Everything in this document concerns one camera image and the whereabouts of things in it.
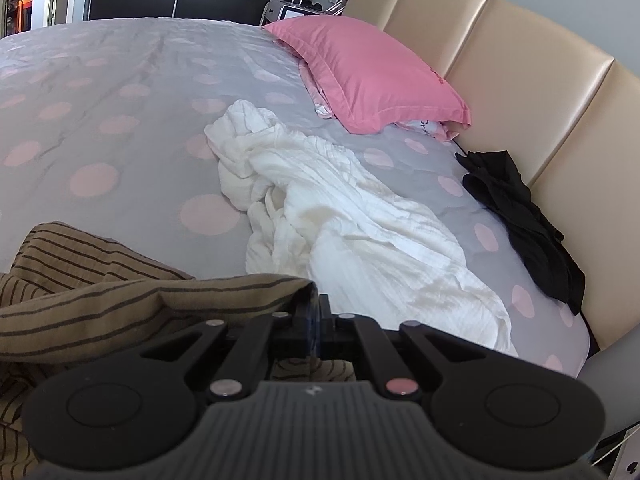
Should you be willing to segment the brown striped shirt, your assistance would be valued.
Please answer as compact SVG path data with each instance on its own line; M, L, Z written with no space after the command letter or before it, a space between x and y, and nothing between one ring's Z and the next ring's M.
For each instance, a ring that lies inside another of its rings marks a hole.
M35 226L1 277L1 475L38 464L22 431L26 398L72 366L219 318L316 301L311 281L279 274L197 280L62 222Z

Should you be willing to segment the white crumpled garment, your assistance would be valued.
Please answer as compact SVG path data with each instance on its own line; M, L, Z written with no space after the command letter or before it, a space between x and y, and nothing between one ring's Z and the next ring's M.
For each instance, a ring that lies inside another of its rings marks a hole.
M395 194L348 148L239 100L205 128L221 191L250 220L248 273L311 280L337 312L393 330L417 320L506 354L499 296L427 206Z

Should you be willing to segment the black garment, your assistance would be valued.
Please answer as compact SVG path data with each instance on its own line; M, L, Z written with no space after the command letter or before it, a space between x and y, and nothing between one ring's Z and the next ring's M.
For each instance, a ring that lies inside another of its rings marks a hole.
M463 187L506 228L510 243L538 288L582 313L586 276L563 245L564 235L533 202L507 151L457 154Z

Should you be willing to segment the patterned pillow under pink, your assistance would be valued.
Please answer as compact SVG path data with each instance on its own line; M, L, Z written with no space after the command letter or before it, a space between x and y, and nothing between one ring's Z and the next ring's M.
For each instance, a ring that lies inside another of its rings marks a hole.
M303 84L311 101L314 102L314 110L316 114L322 119L332 119L335 117L333 110L326 102L326 98L322 90L317 86L314 81L314 77L311 75L309 67L305 61L298 62L298 70L300 78L302 78ZM395 122L395 126L420 132L432 136L434 139L440 142L448 142L454 140L458 135L457 131L450 128L444 122L433 122L432 120L412 120L411 122Z

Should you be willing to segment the grey pink-dotted bed sheet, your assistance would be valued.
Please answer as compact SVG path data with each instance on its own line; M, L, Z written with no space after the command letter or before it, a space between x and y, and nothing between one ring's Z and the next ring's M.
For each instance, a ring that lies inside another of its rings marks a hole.
M462 185L457 147L388 126L352 134L314 110L298 59L265 29L137 18L54 26L1 43L1 276L27 234L62 222L196 278L252 274L250 220L221 191L205 128L234 102L351 150L427 206L502 300L516 356L576 376L587 325L545 295L503 224Z

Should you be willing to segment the beige padded headboard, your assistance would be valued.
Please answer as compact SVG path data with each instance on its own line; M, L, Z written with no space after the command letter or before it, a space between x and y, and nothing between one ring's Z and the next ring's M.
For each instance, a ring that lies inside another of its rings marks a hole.
M574 32L506 0L348 0L472 112L460 143L508 151L586 274L602 349L639 329L639 81Z

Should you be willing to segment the white bedside table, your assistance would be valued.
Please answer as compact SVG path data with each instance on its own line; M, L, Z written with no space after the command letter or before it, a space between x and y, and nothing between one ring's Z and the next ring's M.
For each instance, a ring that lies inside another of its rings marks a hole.
M296 6L296 4L285 0L269 0L262 11L259 25L265 26L276 21L287 20L288 18L300 18L305 15L319 14L321 14L319 10Z

